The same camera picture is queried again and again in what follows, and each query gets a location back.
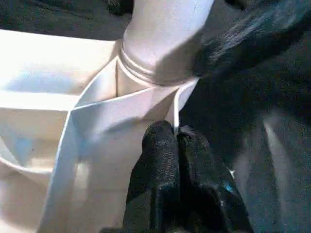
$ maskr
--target black fabric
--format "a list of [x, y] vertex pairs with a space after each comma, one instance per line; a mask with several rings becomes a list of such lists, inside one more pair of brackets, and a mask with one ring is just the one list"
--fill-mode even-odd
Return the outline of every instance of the black fabric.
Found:
[[117, 40], [131, 19], [114, 16], [106, 0], [1, 0], [0, 29]]

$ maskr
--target white plastic tray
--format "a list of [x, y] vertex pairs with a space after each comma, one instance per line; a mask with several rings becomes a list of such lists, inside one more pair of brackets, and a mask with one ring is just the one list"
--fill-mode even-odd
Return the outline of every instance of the white plastic tray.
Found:
[[[121, 226], [146, 128], [161, 119], [177, 128], [196, 81], [165, 88], [140, 82], [116, 56], [119, 41], [0, 34], [32, 47], [18, 47], [17, 63], [0, 55], [15, 69], [0, 83], [0, 97], [9, 100], [0, 100], [0, 231], [92, 233]], [[39, 75], [46, 70], [54, 76]], [[60, 73], [67, 77], [60, 80]], [[42, 84], [30, 89], [28, 81]]]

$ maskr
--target white plastic part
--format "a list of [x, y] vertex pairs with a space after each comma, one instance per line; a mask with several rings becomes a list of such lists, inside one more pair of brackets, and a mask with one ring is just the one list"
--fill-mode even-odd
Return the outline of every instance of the white plastic part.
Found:
[[160, 85], [190, 78], [191, 59], [214, 0], [135, 0], [121, 50], [125, 67]]
[[[0, 231], [91, 233], [120, 226], [145, 130], [161, 119], [178, 127], [176, 115], [196, 81], [168, 87], [145, 82], [115, 56], [118, 42], [0, 35], [29, 43], [17, 45], [19, 52], [3, 47], [0, 54], [3, 67], [10, 67], [0, 81]], [[87, 47], [98, 56], [84, 57]], [[10, 53], [20, 55], [16, 63]], [[46, 71], [49, 78], [41, 77]]]
[[[116, 65], [117, 77], [129, 74], [130, 83], [131, 74]], [[96, 77], [94, 84], [102, 78]], [[164, 119], [178, 127], [175, 115], [195, 85], [196, 81], [181, 87], [145, 87], [75, 107], [62, 135], [38, 232], [97, 233], [103, 227], [121, 227], [130, 174], [141, 155], [145, 130]]]

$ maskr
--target white cylindrical pipe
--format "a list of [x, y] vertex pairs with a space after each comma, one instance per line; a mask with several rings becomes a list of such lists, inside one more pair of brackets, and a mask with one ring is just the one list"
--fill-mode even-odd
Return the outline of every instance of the white cylindrical pipe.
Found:
[[149, 83], [184, 82], [199, 44], [195, 35], [204, 26], [213, 2], [135, 0], [132, 21], [123, 38], [124, 66]]

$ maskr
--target plastic compartment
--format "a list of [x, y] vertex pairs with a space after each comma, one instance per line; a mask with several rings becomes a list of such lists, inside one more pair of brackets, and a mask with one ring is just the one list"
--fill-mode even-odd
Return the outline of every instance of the plastic compartment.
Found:
[[0, 30], [0, 229], [36, 232], [66, 117], [120, 41]]
[[196, 81], [136, 79], [115, 56], [119, 42], [0, 34], [9, 45], [0, 45], [0, 229], [119, 226], [146, 128], [160, 119], [177, 127]]
[[[67, 118], [39, 233], [97, 233], [102, 227], [120, 227], [145, 130], [156, 120], [179, 124], [178, 112], [196, 81], [145, 86], [118, 61], [95, 77]], [[106, 96], [100, 94], [104, 86], [99, 83], [113, 70], [108, 83], [115, 81], [111, 87], [116, 97], [102, 101]]]

